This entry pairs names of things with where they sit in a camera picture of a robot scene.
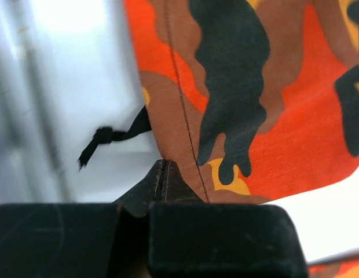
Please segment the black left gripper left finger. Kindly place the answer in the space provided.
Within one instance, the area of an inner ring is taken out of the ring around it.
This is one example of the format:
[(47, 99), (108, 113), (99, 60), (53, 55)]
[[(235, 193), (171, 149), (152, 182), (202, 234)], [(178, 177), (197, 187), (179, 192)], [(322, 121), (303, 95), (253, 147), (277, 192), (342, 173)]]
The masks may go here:
[(165, 160), (112, 203), (0, 205), (0, 277), (149, 277), (149, 204)]

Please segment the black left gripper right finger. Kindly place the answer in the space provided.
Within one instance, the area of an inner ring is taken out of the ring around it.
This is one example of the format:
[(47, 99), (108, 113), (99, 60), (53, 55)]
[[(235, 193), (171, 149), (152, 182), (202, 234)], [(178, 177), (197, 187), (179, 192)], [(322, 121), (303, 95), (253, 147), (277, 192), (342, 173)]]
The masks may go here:
[(307, 277), (295, 226), (279, 206), (209, 204), (160, 162), (148, 212), (152, 277)]

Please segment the orange camouflage trousers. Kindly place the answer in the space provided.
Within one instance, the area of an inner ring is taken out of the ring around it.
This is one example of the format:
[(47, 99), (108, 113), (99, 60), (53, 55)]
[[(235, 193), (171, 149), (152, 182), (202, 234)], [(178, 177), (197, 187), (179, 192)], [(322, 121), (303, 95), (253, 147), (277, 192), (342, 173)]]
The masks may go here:
[(359, 166), (359, 1), (126, 1), (145, 121), (209, 202)]

